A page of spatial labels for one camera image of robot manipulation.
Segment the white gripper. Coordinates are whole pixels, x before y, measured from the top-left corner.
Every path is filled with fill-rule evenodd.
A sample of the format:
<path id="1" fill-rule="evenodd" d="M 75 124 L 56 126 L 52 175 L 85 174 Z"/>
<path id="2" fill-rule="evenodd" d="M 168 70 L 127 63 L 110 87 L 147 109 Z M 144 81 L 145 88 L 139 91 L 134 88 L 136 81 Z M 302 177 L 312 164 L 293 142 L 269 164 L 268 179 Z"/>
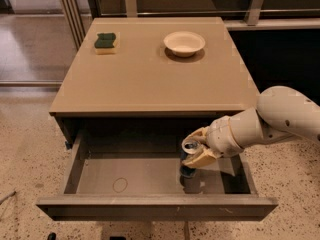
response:
<path id="1" fill-rule="evenodd" d="M 233 157 L 243 151 L 235 140 L 229 116 L 214 120 L 208 128 L 198 128 L 184 139 L 191 140 L 207 143 L 210 148 L 201 146 L 197 154 L 190 159 L 190 165 L 195 169 L 213 164 L 220 157 Z"/>

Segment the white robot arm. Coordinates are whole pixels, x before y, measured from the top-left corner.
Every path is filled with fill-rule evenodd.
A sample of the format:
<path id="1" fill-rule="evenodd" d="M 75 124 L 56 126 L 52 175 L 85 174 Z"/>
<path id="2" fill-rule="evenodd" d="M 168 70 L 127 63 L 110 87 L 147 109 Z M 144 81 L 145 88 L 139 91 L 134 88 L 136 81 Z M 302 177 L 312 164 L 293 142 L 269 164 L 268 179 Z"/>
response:
<path id="1" fill-rule="evenodd" d="M 254 108 L 214 120 L 182 142 L 182 164 L 201 168 L 219 158 L 233 157 L 253 145 L 286 142 L 295 137 L 320 144 L 320 107 L 285 86 L 263 91 Z"/>

